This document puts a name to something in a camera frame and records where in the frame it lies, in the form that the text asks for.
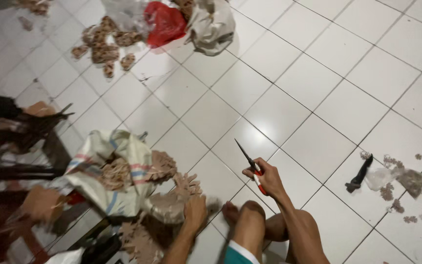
scissor blade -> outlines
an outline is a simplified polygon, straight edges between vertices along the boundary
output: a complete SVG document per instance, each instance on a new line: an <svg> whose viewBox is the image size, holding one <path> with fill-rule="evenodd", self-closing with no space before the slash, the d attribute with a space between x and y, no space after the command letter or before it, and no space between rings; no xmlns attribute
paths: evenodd
<svg viewBox="0 0 422 264"><path fill-rule="evenodd" d="M243 150L243 148L242 148L242 146L239 144L239 142L238 142L236 139L234 139L234 140L237 142L238 146L241 148L241 151L243 152L243 155L245 155L245 157L246 157L246 158L247 158L247 160L250 162L250 164L252 164L253 160L249 157L249 155L247 155L247 153L245 152L245 150Z"/></svg>

scissors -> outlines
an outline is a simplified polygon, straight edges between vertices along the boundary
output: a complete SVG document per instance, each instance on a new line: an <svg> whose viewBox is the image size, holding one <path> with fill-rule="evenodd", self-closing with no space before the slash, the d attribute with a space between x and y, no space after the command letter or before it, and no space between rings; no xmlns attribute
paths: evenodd
<svg viewBox="0 0 422 264"><path fill-rule="evenodd" d="M247 153L245 152L245 150L243 150L243 148L242 148L242 146L239 144L239 142L238 142L236 139L234 139L234 140L237 142L238 146L241 148L241 151L243 152L243 155L245 155L245 157L246 157L246 158L247 158L247 160L249 161L250 167L252 167L253 171L255 171L255 172L254 172L254 174L253 174L253 180L255 181L256 185L258 186L258 189L260 189L260 191L261 191L261 193L262 193L263 195L268 196L268 195L266 194L266 191L263 189L262 184L260 183L260 180L259 180L259 179L258 179L258 177L257 177L257 175L258 175L258 176L263 176L263 173L262 173L262 171L261 171L261 169L260 169L260 166L259 166L258 164L256 164L256 163L255 163L255 161L253 161L253 159L251 159L251 158L249 157L249 155L247 155Z"/></svg>

person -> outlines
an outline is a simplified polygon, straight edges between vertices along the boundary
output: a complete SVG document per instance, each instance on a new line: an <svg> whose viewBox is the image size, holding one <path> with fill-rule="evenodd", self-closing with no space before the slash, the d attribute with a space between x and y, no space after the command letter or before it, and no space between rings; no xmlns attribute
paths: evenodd
<svg viewBox="0 0 422 264"><path fill-rule="evenodd" d="M247 201L240 210L230 201L222 207L222 213L234 226L224 264L261 264L264 239L284 242L289 240L286 262L293 264L330 264L326 258L317 223L312 215L294 208L284 190L278 169L258 158L263 176L258 176L263 189L277 203L281 213L266 219L263 208L255 201ZM247 168L244 175L253 178L253 171ZM185 206L185 222L164 255L162 264L184 264L194 242L195 235L206 218L205 197L195 197Z"/></svg>

red plastic bag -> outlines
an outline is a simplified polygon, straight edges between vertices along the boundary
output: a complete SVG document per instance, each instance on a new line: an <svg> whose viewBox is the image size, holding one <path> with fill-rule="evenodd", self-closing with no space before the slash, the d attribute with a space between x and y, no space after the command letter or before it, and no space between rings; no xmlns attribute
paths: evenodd
<svg viewBox="0 0 422 264"><path fill-rule="evenodd" d="M155 25L147 40L152 48L166 45L185 35L187 23L179 9L170 8L161 2L153 1L147 5L144 20L149 25Z"/></svg>

foot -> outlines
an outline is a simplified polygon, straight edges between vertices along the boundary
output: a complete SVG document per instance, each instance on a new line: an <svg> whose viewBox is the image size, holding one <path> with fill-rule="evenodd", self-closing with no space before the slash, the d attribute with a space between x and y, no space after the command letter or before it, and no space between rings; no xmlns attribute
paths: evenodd
<svg viewBox="0 0 422 264"><path fill-rule="evenodd" d="M222 206L222 214L229 226L235 226L237 220L239 219L239 209L230 201L227 201Z"/></svg>

